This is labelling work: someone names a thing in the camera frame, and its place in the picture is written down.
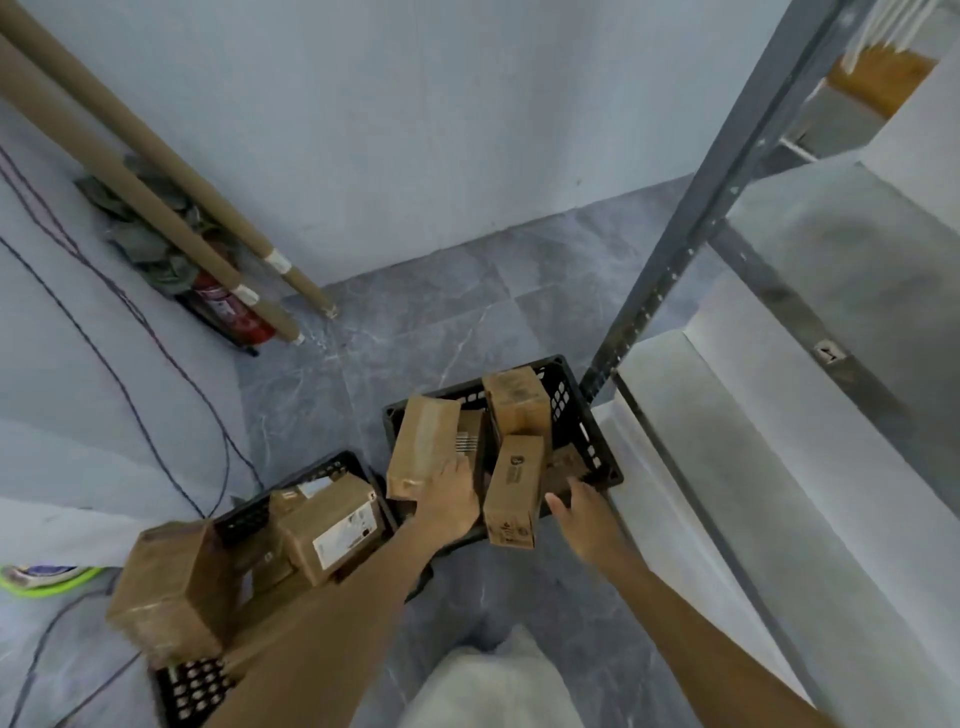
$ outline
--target white tape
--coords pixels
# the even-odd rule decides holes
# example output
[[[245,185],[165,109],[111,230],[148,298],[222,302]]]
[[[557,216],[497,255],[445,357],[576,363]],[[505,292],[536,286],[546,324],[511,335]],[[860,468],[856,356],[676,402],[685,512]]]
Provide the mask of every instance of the white tape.
[[[256,291],[244,285],[243,283],[230,291],[230,293],[232,293],[246,305],[257,305],[260,302],[260,297],[256,295]]]
[[[274,251],[263,259],[263,262],[267,263],[267,265],[269,265],[282,276],[286,275],[290,269],[294,267],[293,263],[287,260],[276,248],[274,248]]]

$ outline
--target red fire extinguisher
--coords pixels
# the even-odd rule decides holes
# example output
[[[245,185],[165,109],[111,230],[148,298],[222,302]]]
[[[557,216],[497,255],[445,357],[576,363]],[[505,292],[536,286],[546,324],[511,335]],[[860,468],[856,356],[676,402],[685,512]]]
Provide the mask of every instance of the red fire extinguisher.
[[[197,279],[193,281],[193,290],[206,301],[227,328],[248,344],[262,344],[276,334],[275,328],[247,308],[207,271],[201,271],[197,275]]]

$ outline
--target black cable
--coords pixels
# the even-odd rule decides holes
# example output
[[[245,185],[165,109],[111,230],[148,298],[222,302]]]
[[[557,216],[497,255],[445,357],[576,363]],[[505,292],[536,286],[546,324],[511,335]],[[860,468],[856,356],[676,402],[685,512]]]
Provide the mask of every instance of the black cable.
[[[46,200],[43,198],[42,195],[40,195],[34,189],[33,185],[23,175],[19,167],[16,165],[16,162],[13,161],[11,156],[7,153],[7,151],[3,148],[2,145],[0,145],[0,156],[3,157],[3,159],[7,162],[10,168],[13,170],[13,173],[16,175],[16,177],[24,184],[24,186],[26,186],[26,188],[30,191],[31,195],[34,197],[36,202],[47,213],[50,220],[53,222],[54,226],[56,226],[60,234],[63,236],[64,240],[59,239],[52,230],[50,230],[46,225],[44,225],[39,220],[39,218],[34,213],[33,208],[30,206],[29,202],[24,198],[23,194],[17,188],[16,184],[8,175],[7,171],[4,170],[2,167],[0,167],[0,176],[3,177],[4,182],[13,192],[13,194],[16,196],[20,205],[23,207],[24,211],[26,211],[27,214],[30,216],[34,224],[37,227],[39,227],[47,235],[47,237],[53,240],[53,242],[55,242],[62,250],[64,250],[71,257],[73,257],[75,260],[80,262],[87,270],[91,271],[107,287],[107,289],[120,300],[120,302],[128,310],[128,312],[133,316],[136,322],[140,324],[144,328],[144,330],[146,330],[146,332],[151,337],[151,339],[153,339],[155,345],[163,354],[163,356],[167,359],[167,361],[176,369],[178,374],[180,374],[180,376],[188,384],[190,384],[190,386],[194,389],[194,391],[200,396],[204,404],[206,404],[206,407],[209,409],[210,413],[213,415],[213,418],[216,421],[217,425],[220,427],[221,434],[223,435],[223,443],[224,443],[224,457],[225,457],[224,480],[223,480],[223,483],[221,484],[220,494],[217,497],[217,501],[216,503],[214,503],[213,507],[210,509],[207,516],[210,517],[216,512],[216,510],[220,507],[221,503],[223,502],[224,496],[227,493],[227,486],[228,486],[229,474],[230,474],[230,449],[231,448],[233,449],[234,452],[236,452],[237,456],[244,462],[244,464],[247,465],[247,467],[250,469],[259,490],[261,491],[264,490],[263,482],[260,480],[260,477],[256,471],[256,468],[253,466],[253,463],[240,451],[240,448],[238,448],[236,443],[233,441],[233,438],[230,436],[229,431],[227,430],[227,427],[224,425],[223,420],[220,418],[220,414],[217,412],[216,408],[213,406],[213,403],[209,400],[209,398],[206,396],[206,394],[200,388],[200,386],[180,366],[179,362],[177,362],[177,360],[174,359],[173,356],[166,350],[166,348],[163,346],[163,343],[160,341],[159,337],[156,335],[156,332],[154,331],[153,327],[151,327],[149,321],[147,320],[147,317],[140,310],[139,306],[137,306],[137,304],[130,298],[127,292],[123,290],[123,288],[121,288],[115,281],[113,281],[107,275],[105,275],[102,271],[100,271],[84,255],[83,251],[80,248],[80,244],[66,231],[66,229],[63,227],[62,223],[60,222],[60,219],[57,217],[54,211],[47,204]],[[128,407],[133,413],[133,416],[136,419],[137,425],[140,428],[140,432],[143,434],[143,437],[146,440],[147,445],[150,448],[151,452],[153,453],[154,458],[156,459],[156,462],[158,463],[160,468],[163,470],[163,472],[166,474],[167,478],[173,484],[177,492],[186,499],[186,501],[197,513],[197,515],[200,518],[203,518],[204,512],[200,509],[200,507],[196,504],[196,502],[194,502],[194,500],[183,490],[183,488],[180,486],[177,480],[173,477],[173,474],[170,472],[163,458],[160,456],[159,452],[156,449],[156,445],[154,444],[153,438],[150,436],[149,431],[147,430],[146,426],[143,423],[142,418],[140,417],[139,411],[136,409],[136,405],[132,401],[130,392],[128,391],[123,380],[120,378],[120,376],[116,373],[116,371],[112,368],[112,366],[109,364],[107,359],[104,357],[103,353],[90,340],[89,336],[86,334],[83,327],[76,320],[76,318],[73,316],[70,310],[66,307],[63,301],[60,300],[57,294],[54,293],[53,289],[46,283],[43,277],[33,268],[33,266],[31,266],[30,263],[28,263],[27,260],[15,248],[9,242],[7,242],[6,239],[3,238],[3,236],[0,236],[0,244],[2,244],[7,249],[7,251],[11,255],[13,255],[13,257],[16,258],[16,260],[34,277],[36,282],[43,288],[44,292],[53,300],[53,302],[57,305],[57,307],[60,309],[63,315],[66,316],[67,320],[70,321],[73,327],[84,339],[86,344],[90,347],[90,349],[94,352],[94,354],[97,356],[100,362],[107,369],[110,376],[113,378],[117,386],[120,388],[120,391],[123,394],[123,397],[126,400]],[[85,595],[79,596],[78,598],[74,599],[71,602],[68,602],[66,605],[60,608],[60,610],[57,611],[53,619],[51,619],[50,622],[47,624],[47,626],[44,628],[44,631],[41,634],[40,639],[37,642],[36,648],[34,650],[30,667],[27,670],[27,676],[24,679],[24,682],[20,688],[19,694],[17,695],[14,708],[13,708],[11,721],[10,721],[10,728],[15,728],[16,723],[20,718],[20,715],[23,711],[23,706],[25,705],[27,697],[30,694],[30,691],[36,680],[36,667],[39,664],[40,657],[42,656],[43,651],[46,648],[47,643],[49,642],[50,635],[52,634],[54,628],[57,626],[60,620],[67,613],[69,613],[74,607],[76,607],[78,604],[83,603],[88,598],[91,598],[92,596],[97,596],[97,595],[107,595],[107,596],[111,595],[113,593],[114,587],[116,586],[117,578],[119,578],[119,573],[116,576],[114,576],[114,578],[111,580],[107,589],[104,590],[103,592],[89,592]],[[70,720],[70,718],[75,716],[83,707],[88,705],[90,701],[92,701],[97,695],[101,694],[104,690],[106,690],[136,661],[136,659],[140,656],[140,654],[141,653],[138,652],[132,658],[130,658],[123,666],[121,666],[116,672],[114,672],[107,679],[107,681],[101,684],[100,687],[98,687],[87,698],[81,701],[81,703],[78,704],[73,710],[71,710],[65,717],[59,720],[57,723],[57,726],[65,725]]]
[[[57,613],[54,614],[54,617],[47,623],[47,626],[44,627],[43,632],[40,634],[40,639],[34,648],[34,654],[31,656],[30,666],[27,668],[27,677],[24,679],[23,685],[20,686],[20,692],[17,694],[16,700],[13,703],[13,713],[10,718],[9,728],[16,728],[16,722],[20,719],[20,714],[23,712],[23,706],[27,702],[27,696],[30,695],[30,690],[33,688],[36,680],[36,666],[39,665],[40,656],[43,654],[43,650],[46,649],[47,643],[50,641],[50,635],[53,634],[54,627],[57,626],[58,622],[60,622],[60,620],[63,619],[67,613],[69,613],[78,605],[83,604],[88,599],[94,596],[111,596],[114,588],[116,588],[117,579],[119,578],[120,571],[118,570],[117,573],[115,573],[110,579],[110,583],[107,584],[105,589],[95,592],[87,592],[86,594],[78,596],[73,601],[68,601],[57,610]]]
[[[94,699],[97,695],[99,695],[101,692],[103,692],[104,690],[106,690],[107,688],[109,688],[109,687],[117,680],[117,678],[120,677],[120,675],[122,675],[124,672],[126,672],[126,671],[130,668],[130,666],[137,661],[137,658],[139,658],[140,655],[142,655],[142,654],[143,654],[142,652],[137,652],[137,653],[136,653],[135,655],[133,655],[126,663],[124,663],[123,665],[121,665],[121,666],[120,666],[120,669],[118,669],[118,670],[117,670],[116,672],[114,672],[109,678],[107,678],[107,681],[106,681],[106,682],[104,682],[99,688],[97,688],[95,691],[93,691],[90,695],[88,695],[88,696],[85,697],[83,700],[81,700],[81,701],[77,704],[77,706],[76,706],[73,710],[71,710],[68,714],[66,714],[64,717],[62,717],[60,720],[58,720],[58,721],[54,724],[54,728],[66,728],[67,723],[70,722],[70,718],[72,718],[73,716],[75,716],[77,713],[79,713],[81,710],[83,710],[87,705],[89,705],[91,702],[93,702],[93,699]]]
[[[31,184],[30,180],[20,171],[20,168],[17,166],[16,162],[10,156],[6,149],[0,145],[0,157],[6,161],[10,166],[13,173],[16,175],[17,179],[27,188],[30,194],[33,196],[34,200],[40,207],[43,208],[47,216],[50,218],[51,222],[63,236],[64,240],[60,240],[57,235],[50,230],[46,225],[44,225],[39,218],[36,216],[33,208],[30,206],[30,203],[24,198],[23,194],[17,188],[16,184],[7,174],[6,170],[0,167],[0,176],[3,177],[4,182],[7,183],[7,186],[12,190],[13,194],[16,195],[17,200],[20,203],[20,206],[23,207],[24,211],[30,216],[34,224],[39,227],[53,242],[55,242],[60,248],[66,251],[69,255],[74,257],[79,261],[85,268],[91,271],[107,288],[113,293],[127,310],[131,313],[133,318],[140,324],[147,334],[153,339],[154,344],[160,350],[160,353],[167,359],[167,361],[177,370],[177,373],[193,388],[197,395],[204,401],[207,409],[210,411],[210,414],[213,415],[213,419],[216,420],[217,426],[220,427],[221,431],[224,434],[224,437],[227,439],[227,442],[232,447],[233,451],[237,454],[237,457],[250,469],[253,479],[256,481],[258,489],[262,492],[264,490],[263,481],[260,480],[260,476],[256,471],[256,468],[244,454],[240,451],[240,448],[233,441],[233,438],[230,436],[227,426],[224,425],[223,420],[220,417],[220,414],[217,412],[216,407],[213,406],[213,403],[206,396],[204,391],[200,386],[190,377],[190,375],[180,366],[179,362],[166,350],[166,347],[163,346],[163,342],[160,341],[159,337],[156,335],[153,327],[150,326],[147,317],[144,315],[143,311],[140,310],[139,306],[130,298],[126,291],[124,291],[115,281],[106,276],[101,272],[90,260],[84,255],[81,250],[80,244],[66,231],[66,228],[60,222],[60,219],[57,217],[53,209],[50,208],[47,201],[43,196],[36,191],[34,186]]]
[[[147,447],[150,448],[150,452],[154,454],[156,463],[160,466],[160,469],[163,470],[163,472],[166,474],[167,478],[169,478],[170,482],[173,484],[177,492],[186,499],[186,501],[190,504],[193,510],[197,513],[197,516],[199,516],[200,518],[203,518],[204,512],[200,509],[200,506],[198,506],[194,502],[193,498],[190,497],[187,494],[187,492],[183,490],[182,486],[177,482],[177,479],[174,478],[174,474],[170,472],[170,469],[167,467],[167,464],[163,461],[163,458],[160,456],[160,453],[157,451],[156,445],[154,444],[154,438],[150,436],[150,432],[147,430],[147,426],[143,424],[143,419],[140,417],[140,412],[139,410],[137,410],[136,405],[133,404],[133,399],[130,396],[130,392],[127,390],[127,385],[123,383],[123,379],[121,379],[120,376],[116,373],[116,370],[114,370],[113,367],[110,366],[110,363],[107,361],[107,358],[97,348],[97,345],[94,344],[92,341],[90,341],[90,337],[86,335],[86,331],[84,331],[84,328],[80,325],[77,319],[74,318],[73,314],[70,312],[70,309],[63,304],[63,301],[60,300],[60,297],[58,297],[57,294],[54,293],[53,289],[49,285],[47,285],[47,281],[44,280],[36,270],[34,270],[34,267],[30,263],[28,263],[26,259],[24,259],[23,255],[21,255],[10,243],[7,242],[6,238],[4,238],[3,235],[0,235],[0,245],[6,248],[7,252],[10,253],[10,255],[12,255],[13,257],[15,257],[17,261],[19,261],[20,265],[22,265],[27,270],[27,272],[34,277],[34,279],[40,285],[40,287],[43,288],[44,291],[46,291],[46,294],[57,305],[57,308],[59,308],[60,311],[63,313],[63,315],[66,316],[67,320],[69,320],[69,322],[73,324],[73,328],[75,328],[77,332],[81,335],[81,337],[84,339],[86,344],[90,347],[90,349],[93,351],[96,357],[100,359],[100,363],[104,365],[104,368],[109,372],[110,376],[113,378],[113,381],[115,381],[116,385],[120,388],[120,393],[123,395],[124,400],[127,401],[127,405],[130,407],[130,410],[133,413],[133,417],[136,419],[136,425],[140,428],[140,433],[143,435],[143,439],[147,441]]]

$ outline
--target forearm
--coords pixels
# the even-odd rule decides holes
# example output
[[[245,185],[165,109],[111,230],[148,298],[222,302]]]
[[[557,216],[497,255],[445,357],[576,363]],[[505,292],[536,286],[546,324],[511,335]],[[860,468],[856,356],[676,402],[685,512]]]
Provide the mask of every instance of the forearm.
[[[670,666],[705,728],[832,728],[777,677],[624,549],[600,565]]]
[[[346,728],[438,544],[412,519],[268,651],[208,728]]]

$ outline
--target cardboard box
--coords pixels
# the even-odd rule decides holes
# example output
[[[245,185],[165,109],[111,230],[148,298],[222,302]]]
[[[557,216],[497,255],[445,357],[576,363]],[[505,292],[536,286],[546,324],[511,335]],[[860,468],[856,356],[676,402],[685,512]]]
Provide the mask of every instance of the cardboard box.
[[[270,521],[275,522],[293,513],[307,501],[299,488],[284,488],[270,492]]]
[[[492,544],[534,547],[545,455],[545,443],[540,436],[503,438],[483,506]]]
[[[414,395],[387,469],[387,497],[416,500],[444,463],[456,456],[460,403]]]
[[[546,470],[543,472],[543,492],[556,493],[558,496],[569,493],[570,484],[566,479],[570,475],[583,477],[589,472],[590,468],[573,444],[564,445],[550,455]]]
[[[553,448],[550,396],[533,368],[486,375],[483,386],[501,439],[507,435],[539,435],[547,452]]]
[[[349,473],[276,522],[284,552],[314,586],[382,530],[376,492]]]
[[[332,584],[314,587],[301,573],[294,573],[271,590],[255,595],[237,614],[236,635],[224,652],[224,672],[240,679],[263,652],[288,634],[316,605],[321,592]]]
[[[280,542],[268,525],[229,550],[233,573],[239,579],[239,602],[262,594],[294,572]]]
[[[488,415],[483,409],[462,409],[457,422],[457,453],[467,456],[473,471],[473,489],[484,494],[483,464],[487,454]]]
[[[210,521],[140,534],[107,609],[152,667],[218,657],[229,636],[237,584]]]

